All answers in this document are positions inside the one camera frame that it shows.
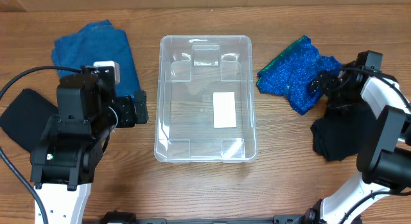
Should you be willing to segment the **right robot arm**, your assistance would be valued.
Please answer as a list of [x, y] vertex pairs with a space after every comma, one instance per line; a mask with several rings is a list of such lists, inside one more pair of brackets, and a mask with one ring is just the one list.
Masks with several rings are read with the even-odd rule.
[[307, 91], [320, 91], [330, 107], [342, 110], [365, 102], [376, 123], [356, 159], [356, 173], [334, 194], [320, 199], [295, 223], [358, 223], [363, 211], [387, 196], [410, 195], [410, 102], [395, 77], [381, 71], [383, 55], [374, 51], [333, 71], [323, 71]]

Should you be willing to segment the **blue glitter fabric garment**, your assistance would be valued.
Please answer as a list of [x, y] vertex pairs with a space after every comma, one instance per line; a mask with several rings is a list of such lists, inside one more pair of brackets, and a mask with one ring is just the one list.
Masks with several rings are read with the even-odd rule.
[[340, 67], [335, 57], [321, 55], [304, 35], [258, 72], [256, 85], [261, 93], [285, 97], [297, 113], [304, 115], [322, 97], [321, 91], [309, 91], [308, 85], [323, 71], [336, 75]]

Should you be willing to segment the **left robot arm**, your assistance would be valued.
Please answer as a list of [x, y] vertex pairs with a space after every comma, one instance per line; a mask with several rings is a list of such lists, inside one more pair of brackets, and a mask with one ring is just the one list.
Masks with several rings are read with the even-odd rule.
[[84, 66], [60, 79], [58, 113], [30, 155], [36, 223], [81, 223], [110, 134], [148, 121], [146, 92], [117, 96], [118, 84], [114, 66]]

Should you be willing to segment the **black cloth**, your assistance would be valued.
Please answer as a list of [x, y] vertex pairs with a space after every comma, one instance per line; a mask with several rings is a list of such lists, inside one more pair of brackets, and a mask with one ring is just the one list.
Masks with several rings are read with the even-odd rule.
[[38, 92], [24, 89], [1, 115], [1, 128], [30, 153], [40, 143], [48, 119], [57, 113], [57, 107]]
[[356, 155], [376, 123], [372, 112], [328, 114], [311, 126], [313, 151], [328, 161]]
[[352, 107], [363, 105], [361, 90], [370, 77], [388, 78], [381, 71], [371, 70], [367, 67], [342, 67], [320, 74], [320, 89], [328, 97], [325, 117], [345, 115]]

